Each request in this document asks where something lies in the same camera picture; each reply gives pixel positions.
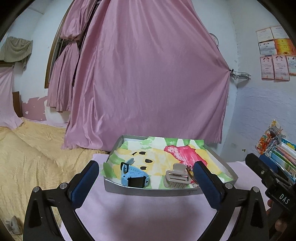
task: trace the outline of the hand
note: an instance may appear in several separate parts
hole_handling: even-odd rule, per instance
[[[272,204],[273,204],[273,201],[272,201],[272,200],[268,200],[267,205],[268,205],[269,207],[272,207]],[[270,213],[270,209],[268,209],[268,210],[266,211],[266,214],[267,214],[267,215],[269,215],[269,213]],[[275,228],[276,228],[276,230],[277,230],[278,232],[281,232],[281,233],[283,233],[283,232],[286,230],[287,226],[288,226],[288,224],[287,224],[286,222],[284,222],[283,220],[281,220],[281,219],[279,219],[278,221],[276,221],[276,224],[275,224]]]

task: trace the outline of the pink tablecloth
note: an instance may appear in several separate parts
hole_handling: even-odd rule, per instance
[[[102,163],[105,154],[96,154]],[[235,187],[250,190],[259,187],[267,208],[266,188],[244,162],[229,163],[239,176]],[[214,217],[216,210],[205,196],[142,197],[125,196],[105,191],[103,177],[98,177],[84,204],[76,210],[81,221],[96,241],[196,241]],[[236,208],[222,241],[228,239],[235,224]],[[66,241],[70,236],[62,224]]]

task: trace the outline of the blue gripper pad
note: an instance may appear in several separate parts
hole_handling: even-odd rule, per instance
[[[211,208],[219,210],[225,195],[221,180],[218,176],[212,174],[201,161],[194,164],[193,175]]]
[[[271,170],[273,170],[275,173],[279,172],[278,166],[268,157],[265,155],[261,155],[259,157],[261,161],[263,161]]]
[[[98,175],[99,164],[96,161],[90,161],[83,171],[76,174],[70,181],[68,196],[72,202],[73,209],[82,206]]]

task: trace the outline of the finger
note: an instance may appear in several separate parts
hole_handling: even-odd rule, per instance
[[[287,226],[288,224],[286,222],[283,222],[282,220],[276,221],[275,224],[276,230],[281,233],[283,233],[286,230]]]
[[[269,207],[272,207],[272,204],[273,204],[274,202],[271,200],[271,199],[269,199],[268,200],[268,202],[267,202],[267,205],[269,206]]]

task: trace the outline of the silver bolt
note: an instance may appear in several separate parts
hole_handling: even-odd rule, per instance
[[[260,192],[260,189],[258,187],[253,187],[254,192]]]
[[[67,188],[68,184],[67,183],[62,183],[59,187],[60,189],[65,189]]]
[[[227,189],[232,189],[233,188],[233,185],[231,183],[225,183],[225,187]]]
[[[38,192],[40,190],[40,187],[34,187],[33,192]]]

